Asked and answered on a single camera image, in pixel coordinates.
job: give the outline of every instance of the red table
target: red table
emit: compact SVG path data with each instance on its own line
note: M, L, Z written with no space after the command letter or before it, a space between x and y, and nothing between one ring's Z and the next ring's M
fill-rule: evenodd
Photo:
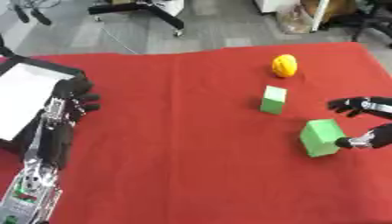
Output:
M284 53L299 61L286 80L270 71ZM84 69L102 95L76 131L54 224L392 221L392 148L310 158L298 140L311 119L336 118L349 136L386 122L325 108L391 96L388 74L360 45L45 59ZM266 85L289 90L282 115L258 111ZM2 192L18 167L0 151Z

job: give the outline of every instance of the office chair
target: office chair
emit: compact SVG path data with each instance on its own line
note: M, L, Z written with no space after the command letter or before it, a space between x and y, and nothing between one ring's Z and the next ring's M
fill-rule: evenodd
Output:
M122 12L122 11L139 11L139 10L149 11L150 13L164 20L169 25L173 26L175 28L174 36L180 37L184 32L185 24L182 20L175 17L175 15L172 15L173 13L171 14L165 8L165 6L171 1L176 1L176 0L135 0L134 3L119 3L119 4L105 3L102 5L95 5L89 7L88 13L90 15L98 15L98 14ZM95 17L95 21L99 22L101 21L101 18Z
M357 31L352 36L353 42L358 42L359 36L367 28L375 29L392 38L392 16L379 16L378 12L382 7L392 4L392 0L368 0L373 8L369 13L357 11L353 15L343 15L332 18L328 23L322 25L322 28L328 29L334 26L349 26L357 28Z

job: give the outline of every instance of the small green cube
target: small green cube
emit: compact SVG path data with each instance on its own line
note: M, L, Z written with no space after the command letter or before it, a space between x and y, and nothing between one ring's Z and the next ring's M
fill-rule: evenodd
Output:
M334 154L339 150L335 141L345 134L333 119L309 121L301 132L301 141L310 157Z
M260 110L275 115L281 114L284 102L286 101L286 95L287 89L267 86L264 97L262 98Z

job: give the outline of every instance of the cable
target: cable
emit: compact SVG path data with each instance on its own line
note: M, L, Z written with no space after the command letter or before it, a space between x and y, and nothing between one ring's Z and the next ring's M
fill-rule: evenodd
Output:
M110 36L115 42L117 42L118 44L120 44L123 48L127 49L129 52L133 53L133 54L140 54L138 52L135 52L134 50L130 49L129 47L127 47L123 42L121 42L118 38L116 38L113 34L111 34L108 30L105 29L105 27L102 27L102 30L106 32L106 34L108 34L108 36Z

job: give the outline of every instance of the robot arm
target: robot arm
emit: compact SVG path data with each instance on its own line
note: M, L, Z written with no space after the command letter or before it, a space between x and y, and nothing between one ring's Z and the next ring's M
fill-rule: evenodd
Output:
M355 117L361 113L392 120L392 98L354 97L328 102L328 108L336 113L350 111L347 116ZM342 137L336 145L343 148L381 148L392 144L392 123L375 127L359 137Z
M75 124L99 108L85 78L59 81L45 107L21 133L24 168L0 201L0 223L46 224L62 194L58 171L64 168Z

